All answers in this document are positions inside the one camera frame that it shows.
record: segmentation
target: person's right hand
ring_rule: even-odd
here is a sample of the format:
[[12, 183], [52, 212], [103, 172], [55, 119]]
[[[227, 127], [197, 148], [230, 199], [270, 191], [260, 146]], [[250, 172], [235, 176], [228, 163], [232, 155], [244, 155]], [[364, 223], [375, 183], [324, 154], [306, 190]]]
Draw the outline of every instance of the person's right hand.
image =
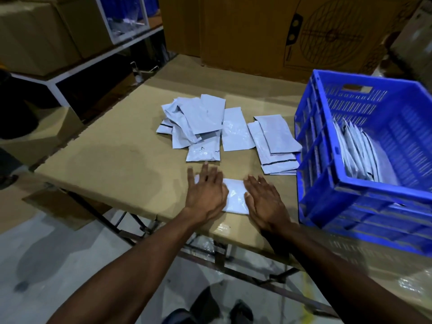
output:
[[249, 216], [264, 231], [277, 233], [291, 222], [288, 211], [280, 199], [273, 184], [268, 184], [262, 177], [249, 175], [244, 180], [246, 190], [245, 201], [249, 208]]

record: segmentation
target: gray floor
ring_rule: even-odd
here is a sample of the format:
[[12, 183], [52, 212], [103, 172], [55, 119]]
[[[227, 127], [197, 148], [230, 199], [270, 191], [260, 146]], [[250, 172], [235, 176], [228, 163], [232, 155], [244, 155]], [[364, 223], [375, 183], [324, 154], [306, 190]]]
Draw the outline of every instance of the gray floor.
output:
[[[121, 213], [112, 210], [106, 216], [115, 222]], [[140, 232], [128, 215], [120, 228]], [[198, 243], [211, 247], [204, 237]], [[96, 221], [74, 232], [42, 212], [1, 234], [0, 247], [0, 322], [4, 324], [45, 323], [80, 285], [129, 249]], [[260, 279], [285, 269], [283, 264], [240, 248], [234, 248], [232, 254], [232, 268]], [[288, 286], [293, 283], [325, 302], [306, 274], [292, 276]], [[340, 323], [313, 317], [295, 301], [181, 258], [176, 258], [137, 323], [158, 324], [177, 308], [190, 309], [208, 287], [214, 300], [207, 311], [212, 323], [228, 323], [228, 313], [238, 299], [251, 307], [256, 323]]]

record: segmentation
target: black shoe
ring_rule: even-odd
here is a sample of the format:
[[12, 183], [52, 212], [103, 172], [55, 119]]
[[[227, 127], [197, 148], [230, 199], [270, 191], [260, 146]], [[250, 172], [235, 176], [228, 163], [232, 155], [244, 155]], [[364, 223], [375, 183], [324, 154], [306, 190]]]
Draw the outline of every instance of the black shoe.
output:
[[254, 321], [254, 314], [242, 300], [237, 300], [229, 312], [231, 324], [249, 324]]
[[0, 190], [6, 189], [7, 187], [14, 184], [18, 179], [18, 175], [3, 176], [0, 178]]

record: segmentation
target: crate handle hole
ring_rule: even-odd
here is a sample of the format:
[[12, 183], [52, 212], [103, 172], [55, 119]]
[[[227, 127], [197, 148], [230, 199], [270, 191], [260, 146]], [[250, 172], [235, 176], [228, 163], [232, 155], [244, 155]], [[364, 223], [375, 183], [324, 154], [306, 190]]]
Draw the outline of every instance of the crate handle hole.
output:
[[350, 92], [360, 92], [360, 93], [370, 93], [372, 91], [372, 86], [363, 86], [363, 85], [357, 85], [357, 84], [345, 84], [342, 87], [343, 91], [350, 91]]

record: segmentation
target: white metal shelf frame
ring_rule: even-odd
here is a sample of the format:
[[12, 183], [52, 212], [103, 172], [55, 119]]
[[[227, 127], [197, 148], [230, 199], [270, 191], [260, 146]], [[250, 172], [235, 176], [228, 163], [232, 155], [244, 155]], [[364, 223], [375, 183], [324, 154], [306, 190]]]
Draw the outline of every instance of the white metal shelf frame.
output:
[[99, 61], [102, 61], [103, 59], [106, 59], [124, 49], [129, 48], [130, 46], [152, 36], [153, 34], [161, 31], [163, 29], [163, 26], [159, 26], [156, 27], [140, 36], [135, 37], [134, 39], [130, 40], [129, 42], [126, 42], [122, 45], [119, 45], [118, 47], [111, 49], [107, 52], [105, 52], [104, 54], [100, 54], [99, 56], [90, 59], [82, 64], [77, 65], [76, 67], [73, 67], [72, 69], [67, 70], [66, 72], [63, 72], [57, 76], [54, 76], [53, 78], [49, 79], [49, 80], [44, 80], [44, 79], [37, 79], [34, 77], [30, 77], [30, 76], [26, 76], [26, 75], [22, 75], [22, 74], [16, 74], [16, 73], [11, 73], [12, 77], [15, 77], [17, 79], [23, 79], [25, 81], [31, 81], [34, 83], [38, 83], [38, 84], [42, 84], [45, 85], [50, 92], [52, 93], [52, 95], [56, 98], [57, 102], [62, 106], [62, 107], [68, 107], [70, 108], [70, 104], [69, 102], [66, 100], [66, 98], [64, 97], [63, 93], [60, 91], [60, 89], [57, 86], [57, 83], [67, 79], [70, 76], [73, 76], [77, 73], [79, 73], [80, 71], [91, 67], [92, 65], [98, 63]]

